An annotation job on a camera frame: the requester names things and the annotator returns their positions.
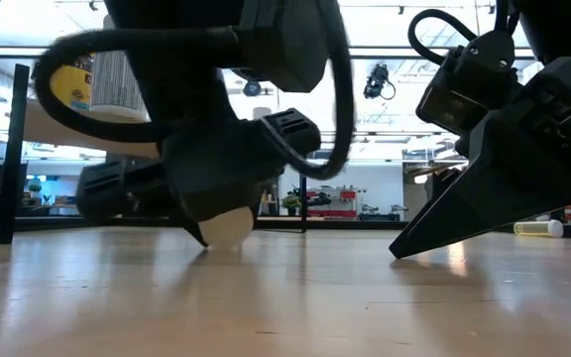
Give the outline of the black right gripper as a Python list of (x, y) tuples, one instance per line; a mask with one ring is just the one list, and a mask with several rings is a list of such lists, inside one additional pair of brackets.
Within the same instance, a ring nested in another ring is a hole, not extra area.
[(559, 58), (488, 112), (472, 160), (432, 175), (434, 199), (390, 245), (401, 259), (571, 204), (571, 58)]

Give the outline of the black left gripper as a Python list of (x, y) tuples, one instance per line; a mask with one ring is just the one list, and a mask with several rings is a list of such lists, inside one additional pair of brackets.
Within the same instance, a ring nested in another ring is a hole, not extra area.
[(274, 140), (283, 138), (300, 155), (320, 147), (317, 126), (295, 109), (259, 120), (231, 120), (216, 129), (190, 123), (166, 137), (158, 159), (106, 162), (82, 170), (76, 207), (90, 221), (118, 214), (169, 216), (202, 247), (194, 219), (254, 207), (262, 182), (279, 176), (286, 159)]

